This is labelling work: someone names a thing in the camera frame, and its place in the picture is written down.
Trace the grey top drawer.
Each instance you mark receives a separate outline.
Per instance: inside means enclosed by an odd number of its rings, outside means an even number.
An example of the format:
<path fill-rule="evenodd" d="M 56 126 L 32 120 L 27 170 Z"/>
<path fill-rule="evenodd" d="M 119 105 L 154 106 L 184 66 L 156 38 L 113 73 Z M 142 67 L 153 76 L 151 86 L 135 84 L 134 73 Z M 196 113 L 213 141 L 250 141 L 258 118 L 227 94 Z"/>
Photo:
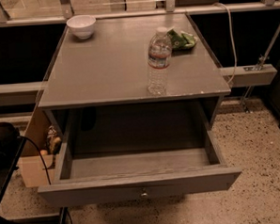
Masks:
<path fill-rule="evenodd" d="M 68 118 L 53 206 L 227 190 L 241 174 L 224 160 L 198 102 L 99 106 Z"/>

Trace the grey wooden drawer cabinet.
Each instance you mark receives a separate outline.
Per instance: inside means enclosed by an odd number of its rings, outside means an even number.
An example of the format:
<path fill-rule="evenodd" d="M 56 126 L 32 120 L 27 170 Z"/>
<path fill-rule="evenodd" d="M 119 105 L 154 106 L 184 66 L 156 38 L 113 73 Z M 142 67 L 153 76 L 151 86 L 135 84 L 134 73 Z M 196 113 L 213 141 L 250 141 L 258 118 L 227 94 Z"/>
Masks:
<path fill-rule="evenodd" d="M 81 152 L 184 147 L 208 131 L 230 91 L 204 45 L 151 67 L 163 50 L 148 48 L 159 27 L 187 29 L 185 15 L 99 20 L 94 34 L 63 39 L 39 107 L 66 145 Z"/>

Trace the clear plastic water bottle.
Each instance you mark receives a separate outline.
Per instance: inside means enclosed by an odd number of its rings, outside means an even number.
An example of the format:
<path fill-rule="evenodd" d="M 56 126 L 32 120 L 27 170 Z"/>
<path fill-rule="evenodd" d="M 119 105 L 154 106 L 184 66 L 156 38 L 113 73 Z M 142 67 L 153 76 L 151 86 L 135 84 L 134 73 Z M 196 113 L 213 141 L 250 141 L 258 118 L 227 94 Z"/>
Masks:
<path fill-rule="evenodd" d="M 148 92 L 163 96 L 173 48 L 166 27 L 157 27 L 155 31 L 148 45 Z"/>

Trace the green chip bag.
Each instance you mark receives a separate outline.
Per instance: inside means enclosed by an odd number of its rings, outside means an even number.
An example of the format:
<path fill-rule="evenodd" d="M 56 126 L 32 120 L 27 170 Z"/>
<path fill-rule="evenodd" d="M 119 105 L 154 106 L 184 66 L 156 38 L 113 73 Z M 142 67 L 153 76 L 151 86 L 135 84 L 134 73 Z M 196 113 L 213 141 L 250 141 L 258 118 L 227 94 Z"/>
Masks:
<path fill-rule="evenodd" d="M 197 37 L 183 31 L 178 34 L 175 30 L 171 29 L 168 31 L 168 35 L 171 39 L 172 49 L 175 51 L 193 49 L 197 43 Z"/>

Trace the snack items in box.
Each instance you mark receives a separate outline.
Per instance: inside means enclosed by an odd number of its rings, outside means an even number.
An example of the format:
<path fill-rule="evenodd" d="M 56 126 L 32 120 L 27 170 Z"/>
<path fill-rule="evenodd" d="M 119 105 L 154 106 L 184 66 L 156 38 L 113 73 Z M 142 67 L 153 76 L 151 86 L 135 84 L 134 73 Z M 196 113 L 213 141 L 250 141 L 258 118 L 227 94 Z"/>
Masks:
<path fill-rule="evenodd" d="M 59 153 L 62 141 L 53 126 L 49 127 L 45 142 L 45 148 L 42 149 L 39 153 L 41 153 L 42 155 L 56 155 Z"/>

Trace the white ceramic bowl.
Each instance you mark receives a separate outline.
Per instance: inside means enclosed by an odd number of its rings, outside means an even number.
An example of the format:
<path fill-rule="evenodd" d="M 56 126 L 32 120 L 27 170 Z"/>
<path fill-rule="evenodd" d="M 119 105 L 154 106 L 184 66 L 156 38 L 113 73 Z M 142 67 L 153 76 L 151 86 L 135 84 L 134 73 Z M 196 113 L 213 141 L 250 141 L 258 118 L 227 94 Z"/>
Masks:
<path fill-rule="evenodd" d="M 80 39 L 89 39 L 94 33 L 96 19 L 90 15 L 75 15 L 67 20 L 69 31 Z"/>

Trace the black chair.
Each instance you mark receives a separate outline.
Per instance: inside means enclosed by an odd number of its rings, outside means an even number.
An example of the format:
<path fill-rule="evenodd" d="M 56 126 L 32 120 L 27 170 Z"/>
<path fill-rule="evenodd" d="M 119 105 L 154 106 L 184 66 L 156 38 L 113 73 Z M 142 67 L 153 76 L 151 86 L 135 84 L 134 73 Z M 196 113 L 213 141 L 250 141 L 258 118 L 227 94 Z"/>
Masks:
<path fill-rule="evenodd" d="M 12 172 L 16 170 L 18 159 L 23 147 L 29 141 L 26 136 L 20 136 L 19 130 L 9 122 L 0 122 L 0 203 L 8 188 Z M 65 224 L 67 209 L 62 207 L 57 216 L 26 217 L 24 219 L 5 219 L 0 216 L 0 224 Z"/>

